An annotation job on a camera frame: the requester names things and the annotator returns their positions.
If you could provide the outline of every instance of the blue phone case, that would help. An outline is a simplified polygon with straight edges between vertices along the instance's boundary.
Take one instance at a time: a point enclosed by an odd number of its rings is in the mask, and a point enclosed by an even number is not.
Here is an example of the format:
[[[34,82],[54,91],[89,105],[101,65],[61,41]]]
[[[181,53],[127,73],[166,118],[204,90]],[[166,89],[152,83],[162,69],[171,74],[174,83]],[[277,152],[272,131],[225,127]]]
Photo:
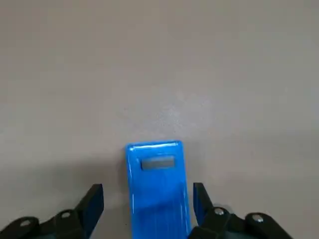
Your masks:
[[[126,146],[133,239],[185,239],[190,232],[181,141]]]

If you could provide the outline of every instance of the metal bolt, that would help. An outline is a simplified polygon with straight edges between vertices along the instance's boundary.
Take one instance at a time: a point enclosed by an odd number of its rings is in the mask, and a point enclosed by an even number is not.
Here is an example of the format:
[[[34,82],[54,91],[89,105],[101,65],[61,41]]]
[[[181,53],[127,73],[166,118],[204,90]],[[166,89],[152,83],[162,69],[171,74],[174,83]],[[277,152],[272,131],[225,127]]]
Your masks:
[[[264,219],[262,218],[262,216],[258,215],[258,214],[254,214],[253,215],[253,219],[258,222],[258,223],[262,223],[264,221]]]
[[[224,211],[221,208],[215,208],[214,212],[220,216],[224,215]]]
[[[71,214],[69,212],[65,212],[62,214],[61,218],[68,218]]]
[[[21,224],[20,224],[20,227],[26,227],[28,225],[30,225],[30,220],[24,220]]]

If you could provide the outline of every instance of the black plastic mount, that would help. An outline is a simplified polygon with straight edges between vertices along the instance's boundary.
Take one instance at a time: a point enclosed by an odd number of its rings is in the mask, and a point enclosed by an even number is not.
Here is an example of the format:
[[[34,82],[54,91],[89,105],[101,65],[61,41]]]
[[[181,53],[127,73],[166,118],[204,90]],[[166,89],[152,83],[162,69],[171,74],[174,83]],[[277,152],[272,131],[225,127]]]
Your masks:
[[[276,221],[263,213],[249,213],[245,219],[214,207],[202,183],[194,183],[193,204],[197,227],[188,239],[292,239]]]
[[[102,184],[94,184],[75,209],[41,224],[35,217],[19,218],[0,232],[0,239],[88,239],[103,209]]]

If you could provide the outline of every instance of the screw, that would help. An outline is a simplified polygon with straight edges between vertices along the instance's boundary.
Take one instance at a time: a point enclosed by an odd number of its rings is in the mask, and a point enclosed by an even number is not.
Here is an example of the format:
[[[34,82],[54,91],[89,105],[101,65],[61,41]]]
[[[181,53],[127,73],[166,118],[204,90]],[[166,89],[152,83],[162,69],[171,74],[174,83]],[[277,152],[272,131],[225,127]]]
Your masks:
[[[215,208],[214,212],[220,216],[224,215],[224,211],[221,208]]]
[[[61,218],[68,218],[71,214],[69,212],[65,212],[62,214]]]
[[[262,218],[262,216],[258,215],[258,214],[254,214],[253,215],[253,219],[258,222],[258,223],[262,223],[264,221],[264,219]]]
[[[20,224],[20,227],[26,227],[28,225],[30,225],[30,220],[24,220],[21,224]]]

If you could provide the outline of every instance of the gray table surface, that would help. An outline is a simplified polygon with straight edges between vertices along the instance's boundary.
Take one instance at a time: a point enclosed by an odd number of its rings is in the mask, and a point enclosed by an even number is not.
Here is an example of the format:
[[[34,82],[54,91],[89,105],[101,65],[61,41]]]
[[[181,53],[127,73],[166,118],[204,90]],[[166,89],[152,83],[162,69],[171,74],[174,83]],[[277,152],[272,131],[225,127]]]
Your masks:
[[[130,238],[124,145],[180,139],[190,197],[316,238],[318,25],[315,0],[2,0],[0,227],[103,183],[92,238]]]

